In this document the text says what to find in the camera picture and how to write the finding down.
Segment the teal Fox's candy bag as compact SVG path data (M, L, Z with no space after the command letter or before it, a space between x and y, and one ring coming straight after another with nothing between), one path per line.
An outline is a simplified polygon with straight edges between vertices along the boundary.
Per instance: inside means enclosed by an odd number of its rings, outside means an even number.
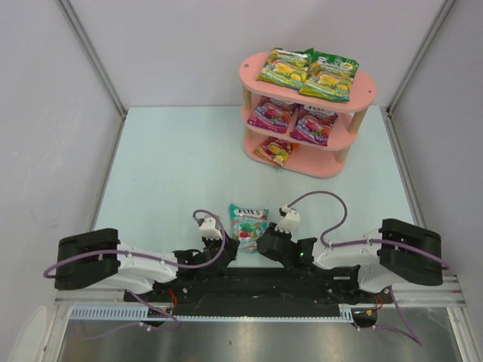
M238 250L246 253L257 251L257 241L269 224L268 209L253 209L230 204L231 238L239 241Z

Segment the orange Fox's fruits candy bag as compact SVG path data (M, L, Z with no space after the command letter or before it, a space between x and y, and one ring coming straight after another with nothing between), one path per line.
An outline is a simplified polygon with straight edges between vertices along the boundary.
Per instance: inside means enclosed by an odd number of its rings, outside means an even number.
M276 137L267 137L254 151L258 158L268 161L279 168L284 168L291 153L300 146Z

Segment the purple Fox's berries candy bag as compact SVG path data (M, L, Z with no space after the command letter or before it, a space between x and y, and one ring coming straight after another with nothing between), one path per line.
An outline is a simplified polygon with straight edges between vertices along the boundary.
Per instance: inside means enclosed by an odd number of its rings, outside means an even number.
M290 137L318 146L327 146L328 138L338 114L308 105L299 105L297 120Z

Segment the green Fox's candy bag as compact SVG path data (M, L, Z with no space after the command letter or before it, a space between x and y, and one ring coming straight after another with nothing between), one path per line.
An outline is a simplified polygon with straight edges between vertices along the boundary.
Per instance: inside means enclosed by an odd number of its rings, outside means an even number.
M323 53L313 48L306 52L311 56L311 62L299 94L336 103L349 102L359 63L353 59Z

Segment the green spring tea candy bag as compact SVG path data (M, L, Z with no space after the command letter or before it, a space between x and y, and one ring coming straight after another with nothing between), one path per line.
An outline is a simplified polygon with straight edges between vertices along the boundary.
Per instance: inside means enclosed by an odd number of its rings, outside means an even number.
M312 62L312 51L286 51L273 48L260 73L258 81L299 90L305 83Z

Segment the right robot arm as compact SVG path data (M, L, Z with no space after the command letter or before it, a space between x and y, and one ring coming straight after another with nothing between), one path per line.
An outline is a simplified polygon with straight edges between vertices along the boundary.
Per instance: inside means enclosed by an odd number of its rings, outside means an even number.
M437 287L448 267L441 257L440 234L398 219L385 219L358 240L339 242L294 242L271 223L257 240L257 252L300 275L353 272L357 288L367 293L402 283Z

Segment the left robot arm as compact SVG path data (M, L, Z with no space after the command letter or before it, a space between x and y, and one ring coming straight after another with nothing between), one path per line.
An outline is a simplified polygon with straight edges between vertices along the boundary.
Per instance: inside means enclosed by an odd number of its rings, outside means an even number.
M202 238L203 250L149 254L127 245L116 229L101 229L59 241L54 272L57 290L80 290L94 285L148 293L156 284L204 279L223 271L236 259L239 241Z

